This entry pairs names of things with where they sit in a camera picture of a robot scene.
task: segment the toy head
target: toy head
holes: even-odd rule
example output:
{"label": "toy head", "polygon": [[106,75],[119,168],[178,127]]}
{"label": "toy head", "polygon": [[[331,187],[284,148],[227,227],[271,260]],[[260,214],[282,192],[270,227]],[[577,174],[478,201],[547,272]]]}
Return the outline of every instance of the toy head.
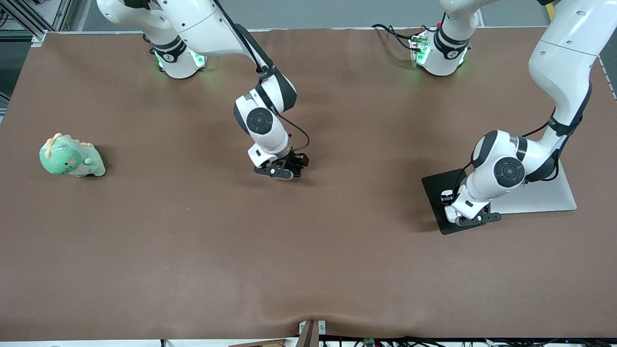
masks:
{"label": "toy head", "polygon": [[81,164],[81,154],[64,143],[51,148],[43,146],[39,158],[45,170],[54,175],[66,175]]}

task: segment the green dinosaur plush toy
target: green dinosaur plush toy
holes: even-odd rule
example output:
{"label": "green dinosaur plush toy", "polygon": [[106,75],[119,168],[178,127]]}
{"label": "green dinosaur plush toy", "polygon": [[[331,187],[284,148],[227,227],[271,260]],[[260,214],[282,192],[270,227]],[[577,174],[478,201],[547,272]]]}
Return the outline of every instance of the green dinosaur plush toy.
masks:
{"label": "green dinosaur plush toy", "polygon": [[41,164],[54,175],[103,176],[101,155],[91,143],[80,143],[71,136],[57,133],[45,142],[39,152]]}

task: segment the plush toy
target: plush toy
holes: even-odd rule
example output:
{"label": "plush toy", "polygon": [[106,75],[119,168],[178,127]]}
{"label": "plush toy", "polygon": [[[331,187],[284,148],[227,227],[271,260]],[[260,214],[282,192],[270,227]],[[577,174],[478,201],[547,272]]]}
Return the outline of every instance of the plush toy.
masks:
{"label": "plush toy", "polygon": [[103,176],[101,155],[91,143],[80,143],[71,136],[57,133],[45,142],[39,152],[41,164],[54,175]]}

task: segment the brown tabletop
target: brown tabletop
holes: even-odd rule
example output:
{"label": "brown tabletop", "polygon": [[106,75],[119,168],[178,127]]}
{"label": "brown tabletop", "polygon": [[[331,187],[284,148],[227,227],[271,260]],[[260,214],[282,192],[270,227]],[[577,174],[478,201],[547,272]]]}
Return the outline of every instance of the brown tabletop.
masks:
{"label": "brown tabletop", "polygon": [[[383,31],[256,33],[312,137],[293,182],[253,173],[232,115],[257,80],[245,57],[172,80],[141,35],[48,35],[0,127],[0,340],[280,337],[307,318],[357,336],[617,336],[617,105],[599,64],[562,156],[577,211],[443,236],[420,181],[490,130],[547,120],[527,71],[542,31],[478,30],[446,78]],[[107,174],[47,173],[56,132],[98,146]]]}

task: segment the brown table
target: brown table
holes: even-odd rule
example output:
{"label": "brown table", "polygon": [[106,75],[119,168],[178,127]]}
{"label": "brown table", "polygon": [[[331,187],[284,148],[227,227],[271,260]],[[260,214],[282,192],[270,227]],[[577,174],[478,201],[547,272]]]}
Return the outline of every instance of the brown table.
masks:
{"label": "brown table", "polygon": [[[256,82],[245,57],[172,80],[140,35],[48,35],[0,127],[0,340],[280,337],[312,317],[358,336],[616,336],[617,105],[598,64],[562,156],[577,211],[442,236],[420,181],[546,121],[527,72],[542,31],[478,30],[447,78],[383,31],[256,33],[312,136],[293,182],[252,171],[231,112]],[[55,132],[108,173],[45,172]]]}

